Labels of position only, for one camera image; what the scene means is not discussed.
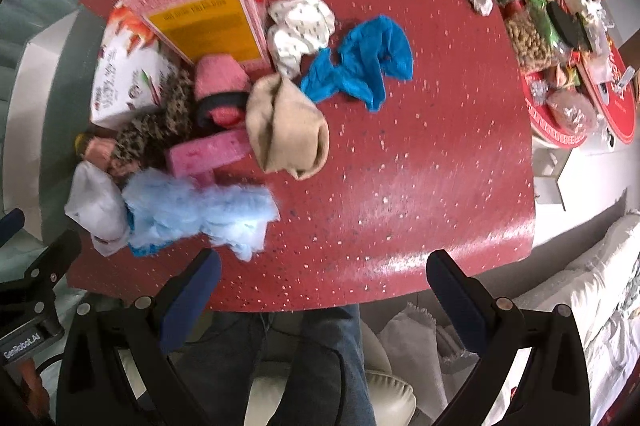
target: white patterned fabric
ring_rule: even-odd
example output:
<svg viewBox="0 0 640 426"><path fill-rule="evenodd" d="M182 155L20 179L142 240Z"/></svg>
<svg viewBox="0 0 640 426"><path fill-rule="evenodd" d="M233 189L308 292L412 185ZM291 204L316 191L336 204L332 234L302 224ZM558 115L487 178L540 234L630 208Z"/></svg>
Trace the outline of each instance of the white patterned fabric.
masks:
<svg viewBox="0 0 640 426"><path fill-rule="evenodd" d="M304 54L315 54L329 45L335 16L322 0L278 0L269 8L275 25L267 32L267 44L276 70L292 80L300 75Z"/></svg>

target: red round tray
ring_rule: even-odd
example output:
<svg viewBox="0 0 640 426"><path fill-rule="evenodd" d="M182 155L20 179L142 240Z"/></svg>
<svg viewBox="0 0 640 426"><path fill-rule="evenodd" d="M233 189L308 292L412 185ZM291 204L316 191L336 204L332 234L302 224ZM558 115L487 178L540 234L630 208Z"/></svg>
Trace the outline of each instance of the red round tray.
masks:
<svg viewBox="0 0 640 426"><path fill-rule="evenodd" d="M611 54L609 61L613 69L614 80L620 79L625 72L625 63L620 56L620 52L614 44L609 43ZM636 101L634 92L629 83L621 94L613 91L613 83L603 83L598 85L589 76L588 68L585 66L587 58L583 55L578 69L584 78L584 84L589 91L591 100L596 109L607 119L607 123L614 135L624 144L629 144L634 139L636 132Z"/></svg>
<svg viewBox="0 0 640 426"><path fill-rule="evenodd" d="M577 148L580 146L587 139L587 136L570 135L564 132L558 123L556 123L554 116L551 114L551 110L549 110L546 104L542 106L536 106L534 104L529 82L543 79L543 73L521 73L520 77L522 78L522 90L524 91L524 98L527 102L527 110L529 111L532 128L546 141L554 146L558 146L558 148Z"/></svg>

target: snack bag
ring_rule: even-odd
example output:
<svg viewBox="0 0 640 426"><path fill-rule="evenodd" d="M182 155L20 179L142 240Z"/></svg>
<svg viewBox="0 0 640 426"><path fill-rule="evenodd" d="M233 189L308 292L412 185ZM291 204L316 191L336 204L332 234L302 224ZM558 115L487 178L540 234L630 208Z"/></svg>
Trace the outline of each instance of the snack bag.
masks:
<svg viewBox="0 0 640 426"><path fill-rule="evenodd" d="M121 2L104 30L91 95L91 122L119 130L162 107L162 90L181 59Z"/></svg>
<svg viewBox="0 0 640 426"><path fill-rule="evenodd" d="M571 135L588 135L598 127L598 116L591 101L573 90L556 90L546 104L560 127Z"/></svg>

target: green package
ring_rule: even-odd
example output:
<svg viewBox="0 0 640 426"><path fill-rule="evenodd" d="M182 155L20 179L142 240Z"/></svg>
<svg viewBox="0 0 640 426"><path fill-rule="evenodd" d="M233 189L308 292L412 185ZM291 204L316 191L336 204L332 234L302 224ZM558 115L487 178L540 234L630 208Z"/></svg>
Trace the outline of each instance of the green package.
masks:
<svg viewBox="0 0 640 426"><path fill-rule="evenodd" d="M529 15L536 26L540 37L552 48L556 48L560 43L560 35L556 30L551 18L546 13L546 0L525 0L529 7Z"/></svg>

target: leopard print fabric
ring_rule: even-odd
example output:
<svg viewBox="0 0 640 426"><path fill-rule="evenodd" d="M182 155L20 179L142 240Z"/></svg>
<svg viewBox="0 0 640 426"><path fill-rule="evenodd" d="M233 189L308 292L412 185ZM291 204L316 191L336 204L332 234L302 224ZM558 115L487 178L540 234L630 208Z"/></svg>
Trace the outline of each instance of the leopard print fabric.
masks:
<svg viewBox="0 0 640 426"><path fill-rule="evenodd" d="M189 138L196 106L190 74L182 70L169 78L166 92L163 112L138 117L118 132L112 159L163 168L164 152Z"/></svg>

